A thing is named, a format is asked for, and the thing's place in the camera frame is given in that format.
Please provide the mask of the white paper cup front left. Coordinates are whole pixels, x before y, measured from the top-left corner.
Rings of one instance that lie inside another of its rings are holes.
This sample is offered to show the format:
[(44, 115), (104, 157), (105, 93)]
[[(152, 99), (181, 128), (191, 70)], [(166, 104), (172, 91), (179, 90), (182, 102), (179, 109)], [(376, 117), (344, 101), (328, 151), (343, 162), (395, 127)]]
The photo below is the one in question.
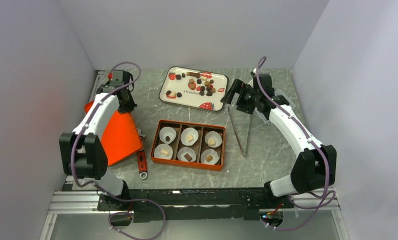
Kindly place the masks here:
[[(169, 155), (163, 155), (161, 153), (162, 150), (166, 150), (169, 152)], [(168, 144), (159, 144), (157, 147), (154, 149), (154, 157), (158, 159), (165, 159), (165, 160), (171, 160), (173, 157), (173, 149), (171, 146)]]

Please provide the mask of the white paper cup front right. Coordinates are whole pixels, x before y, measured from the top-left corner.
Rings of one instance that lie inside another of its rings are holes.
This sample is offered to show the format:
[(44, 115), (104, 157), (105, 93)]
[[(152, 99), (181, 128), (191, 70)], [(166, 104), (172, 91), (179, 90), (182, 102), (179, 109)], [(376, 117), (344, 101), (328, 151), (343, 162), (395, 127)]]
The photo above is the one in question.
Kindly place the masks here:
[[(207, 162), (205, 158), (209, 155), (213, 156), (213, 160)], [(200, 162), (205, 165), (216, 165), (219, 162), (219, 154), (214, 149), (207, 149), (201, 154)]]

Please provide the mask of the white paper cup back right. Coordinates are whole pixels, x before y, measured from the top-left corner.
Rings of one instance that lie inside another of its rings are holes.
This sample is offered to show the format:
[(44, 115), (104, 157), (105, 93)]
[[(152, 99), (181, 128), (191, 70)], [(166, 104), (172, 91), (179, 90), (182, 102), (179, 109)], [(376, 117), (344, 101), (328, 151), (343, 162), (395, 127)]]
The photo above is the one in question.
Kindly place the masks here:
[[(214, 140), (215, 140), (215, 145), (212, 145), (212, 146), (210, 146), (210, 145), (208, 145), (208, 139), (209, 138), (214, 138)], [(218, 133), (218, 132), (216, 132), (216, 131), (210, 131), (210, 132), (208, 132), (206, 135), (205, 135), (205, 143), (210, 147), (210, 148), (217, 148), (217, 147), (219, 147), (219, 146), (221, 146), (221, 144), (222, 144), (222, 136)]]

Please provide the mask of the clear plastic compartment box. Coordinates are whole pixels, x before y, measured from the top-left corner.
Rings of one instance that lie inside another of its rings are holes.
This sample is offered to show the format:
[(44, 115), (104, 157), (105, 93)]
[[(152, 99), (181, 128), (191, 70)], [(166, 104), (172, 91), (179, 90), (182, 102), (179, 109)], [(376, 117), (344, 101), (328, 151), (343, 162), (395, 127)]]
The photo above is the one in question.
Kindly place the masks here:
[[(278, 102), (279, 105), (289, 105), (293, 110), (296, 108), (295, 103), (292, 99), (281, 89), (276, 89), (274, 92), (275, 96), (273, 100)], [(253, 114), (258, 117), (265, 125), (271, 124), (269, 120), (266, 119), (262, 112), (259, 112), (257, 109), (254, 110)]]

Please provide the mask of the orange box lid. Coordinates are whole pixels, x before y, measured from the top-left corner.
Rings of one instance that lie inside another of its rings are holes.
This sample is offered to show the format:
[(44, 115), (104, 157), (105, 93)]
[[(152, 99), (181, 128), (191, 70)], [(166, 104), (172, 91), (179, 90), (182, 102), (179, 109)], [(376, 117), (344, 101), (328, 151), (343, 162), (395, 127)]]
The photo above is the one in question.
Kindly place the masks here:
[(107, 155), (109, 167), (135, 154), (143, 147), (131, 115), (118, 111), (111, 116), (103, 132), (101, 143)]

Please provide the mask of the white chocolate block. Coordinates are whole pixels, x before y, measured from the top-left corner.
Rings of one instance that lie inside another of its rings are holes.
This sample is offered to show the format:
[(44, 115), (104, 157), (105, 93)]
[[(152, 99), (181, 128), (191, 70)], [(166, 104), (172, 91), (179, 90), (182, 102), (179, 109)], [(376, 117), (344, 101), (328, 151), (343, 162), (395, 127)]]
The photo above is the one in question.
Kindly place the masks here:
[(168, 152), (168, 151), (166, 151), (166, 150), (162, 150), (162, 151), (161, 151), (161, 153), (162, 153), (163, 155), (166, 155), (166, 156), (168, 156), (168, 155), (169, 155), (169, 152)]

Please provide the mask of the white paper cup back left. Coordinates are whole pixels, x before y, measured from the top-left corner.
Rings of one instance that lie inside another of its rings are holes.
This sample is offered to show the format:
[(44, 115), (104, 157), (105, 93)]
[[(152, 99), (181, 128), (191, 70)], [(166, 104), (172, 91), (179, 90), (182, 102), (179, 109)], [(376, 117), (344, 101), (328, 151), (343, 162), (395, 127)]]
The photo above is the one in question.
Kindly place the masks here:
[(166, 126), (160, 129), (159, 131), (159, 139), (164, 143), (169, 145), (172, 143), (177, 136), (177, 132), (174, 128)]

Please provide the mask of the brown chocolate square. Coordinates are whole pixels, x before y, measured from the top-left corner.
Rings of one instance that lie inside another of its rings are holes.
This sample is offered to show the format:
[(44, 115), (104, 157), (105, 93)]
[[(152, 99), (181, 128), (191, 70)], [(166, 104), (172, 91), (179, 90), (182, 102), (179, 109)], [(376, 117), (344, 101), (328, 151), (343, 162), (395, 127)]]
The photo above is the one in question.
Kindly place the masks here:
[(184, 154), (184, 159), (185, 159), (187, 162), (193, 162), (193, 161), (194, 161), (193, 156), (190, 155), (189, 153)]

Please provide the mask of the white chocolate piece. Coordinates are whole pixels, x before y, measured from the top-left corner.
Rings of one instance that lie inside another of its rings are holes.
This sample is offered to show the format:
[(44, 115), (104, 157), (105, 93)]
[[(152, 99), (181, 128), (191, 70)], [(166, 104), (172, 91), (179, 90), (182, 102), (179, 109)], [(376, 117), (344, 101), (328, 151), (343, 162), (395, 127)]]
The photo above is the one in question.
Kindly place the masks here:
[(215, 140), (214, 140), (214, 138), (212, 138), (212, 137), (209, 138), (207, 143), (208, 143), (209, 146), (215, 145)]

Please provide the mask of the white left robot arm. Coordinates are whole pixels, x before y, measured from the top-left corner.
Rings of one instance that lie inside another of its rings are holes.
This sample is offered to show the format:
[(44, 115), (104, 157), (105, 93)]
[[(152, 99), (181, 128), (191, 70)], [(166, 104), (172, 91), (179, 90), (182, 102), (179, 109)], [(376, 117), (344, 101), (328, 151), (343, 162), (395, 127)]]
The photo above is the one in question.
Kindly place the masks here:
[(111, 204), (124, 210), (131, 201), (127, 183), (108, 170), (108, 157), (101, 139), (114, 113), (127, 114), (137, 106), (129, 86), (133, 75), (127, 71), (119, 79), (108, 74), (107, 81), (95, 93), (93, 104), (83, 120), (59, 138), (64, 173), (80, 187), (93, 185), (111, 198)]

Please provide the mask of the white paper cup front middle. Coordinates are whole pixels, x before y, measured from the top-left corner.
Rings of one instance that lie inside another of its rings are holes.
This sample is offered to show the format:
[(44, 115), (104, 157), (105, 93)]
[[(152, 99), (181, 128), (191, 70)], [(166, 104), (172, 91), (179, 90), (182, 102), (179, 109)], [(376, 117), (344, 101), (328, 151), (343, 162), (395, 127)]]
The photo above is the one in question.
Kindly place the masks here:
[(187, 162), (187, 161), (184, 159), (184, 154), (186, 154), (186, 153), (189, 153), (189, 154), (192, 155), (193, 158), (194, 158), (194, 161), (188, 162), (188, 163), (193, 163), (193, 162), (195, 162), (195, 161), (197, 160), (197, 156), (196, 156), (195, 151), (194, 151), (192, 148), (187, 147), (187, 146), (182, 147), (181, 149), (178, 150), (177, 159), (178, 159), (179, 161), (182, 161), (182, 162)]

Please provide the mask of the black slotted spatula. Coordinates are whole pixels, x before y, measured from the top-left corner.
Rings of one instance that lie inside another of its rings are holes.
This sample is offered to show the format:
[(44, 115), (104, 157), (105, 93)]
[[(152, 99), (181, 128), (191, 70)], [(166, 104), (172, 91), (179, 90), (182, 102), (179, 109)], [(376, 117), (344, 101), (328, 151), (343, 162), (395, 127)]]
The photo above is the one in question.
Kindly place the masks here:
[(233, 105), (229, 105), (227, 107), (227, 113), (240, 154), (245, 158), (248, 154), (253, 115), (242, 113), (242, 117), (245, 122), (239, 122), (238, 120), (240, 119), (236, 118), (237, 114), (235, 114), (235, 107)]

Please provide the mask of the orange chocolate box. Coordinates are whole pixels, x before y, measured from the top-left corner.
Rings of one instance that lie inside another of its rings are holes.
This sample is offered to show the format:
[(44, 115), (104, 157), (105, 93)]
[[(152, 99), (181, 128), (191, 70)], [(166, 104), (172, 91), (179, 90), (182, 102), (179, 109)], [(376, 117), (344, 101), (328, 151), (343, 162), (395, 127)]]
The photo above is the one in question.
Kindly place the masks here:
[[(172, 159), (161, 159), (154, 157), (154, 149), (159, 144), (163, 144), (163, 142), (159, 139), (159, 131), (163, 127), (172, 127), (176, 130), (177, 136), (175, 140), (169, 144), (169, 146), (173, 149), (173, 157)], [(185, 146), (181, 143), (180, 137), (181, 133), (186, 128), (194, 128), (198, 131), (199, 139), (191, 146)], [(222, 144), (217, 148), (211, 148), (205, 143), (205, 135), (210, 131), (216, 131), (222, 136)], [(225, 127), (219, 125), (209, 125), (209, 124), (201, 124), (201, 123), (190, 123), (190, 122), (182, 122), (182, 121), (173, 121), (162, 119), (159, 121), (153, 147), (151, 150), (151, 159), (154, 163), (163, 164), (163, 165), (172, 165), (178, 167), (186, 167), (186, 168), (195, 168), (209, 171), (220, 171), (223, 168), (224, 157), (225, 157)], [(177, 159), (178, 150), (182, 147), (190, 147), (192, 148), (197, 156), (197, 160), (195, 162), (184, 162)], [(207, 165), (202, 164), (200, 162), (201, 154), (207, 149), (214, 149), (219, 154), (219, 162), (216, 165)]]

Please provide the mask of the red handled adjustable wrench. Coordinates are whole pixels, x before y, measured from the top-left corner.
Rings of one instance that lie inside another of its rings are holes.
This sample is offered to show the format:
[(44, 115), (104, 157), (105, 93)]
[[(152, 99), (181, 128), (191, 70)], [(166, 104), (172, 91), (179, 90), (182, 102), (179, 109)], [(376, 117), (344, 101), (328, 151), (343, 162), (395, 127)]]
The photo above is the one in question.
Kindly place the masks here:
[(142, 180), (145, 180), (148, 177), (148, 169), (147, 169), (147, 158), (144, 151), (144, 140), (146, 135), (143, 134), (140, 128), (137, 128), (137, 133), (139, 135), (141, 141), (141, 147), (137, 151), (137, 163), (138, 163), (138, 170), (139, 170), (139, 177)]

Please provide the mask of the white paper cup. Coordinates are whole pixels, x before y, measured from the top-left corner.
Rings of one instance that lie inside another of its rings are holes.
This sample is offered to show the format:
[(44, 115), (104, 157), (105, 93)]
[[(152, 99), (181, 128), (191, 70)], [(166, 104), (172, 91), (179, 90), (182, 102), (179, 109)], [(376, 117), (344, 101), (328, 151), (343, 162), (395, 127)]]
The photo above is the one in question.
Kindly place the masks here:
[(172, 143), (177, 136), (177, 132), (174, 128), (166, 126), (160, 129), (159, 131), (159, 139), (164, 143), (169, 145)]
[(182, 162), (187, 162), (187, 161), (184, 159), (184, 154), (186, 154), (186, 153), (189, 153), (189, 154), (192, 155), (193, 158), (194, 158), (194, 161), (188, 162), (188, 163), (193, 163), (193, 162), (195, 162), (195, 161), (197, 160), (197, 156), (196, 156), (195, 151), (194, 151), (192, 148), (187, 147), (187, 146), (182, 147), (181, 149), (178, 150), (177, 159), (178, 159), (179, 161), (182, 161)]
[[(194, 138), (191, 142), (186, 141), (186, 135), (188, 134), (192, 135)], [(199, 139), (198, 131), (192, 127), (184, 129), (180, 137), (181, 143), (185, 146), (192, 146), (198, 139)]]
[[(161, 153), (162, 150), (166, 150), (169, 152), (169, 155), (163, 155)], [(171, 160), (173, 157), (173, 149), (171, 146), (168, 144), (159, 144), (157, 147), (154, 149), (154, 157), (158, 159), (165, 159), (165, 160)]]
[[(210, 146), (210, 145), (208, 145), (208, 139), (209, 138), (214, 138), (214, 140), (215, 140), (215, 145), (212, 145), (212, 146)], [(208, 132), (206, 135), (205, 135), (205, 143), (210, 147), (210, 148), (217, 148), (217, 147), (219, 147), (219, 146), (221, 146), (221, 144), (222, 144), (222, 136), (218, 133), (218, 132), (216, 132), (216, 131), (210, 131), (210, 132)]]
[[(213, 156), (213, 160), (207, 162), (205, 158), (209, 155)], [(214, 149), (207, 149), (201, 154), (200, 162), (205, 165), (216, 165), (219, 162), (219, 154)]]

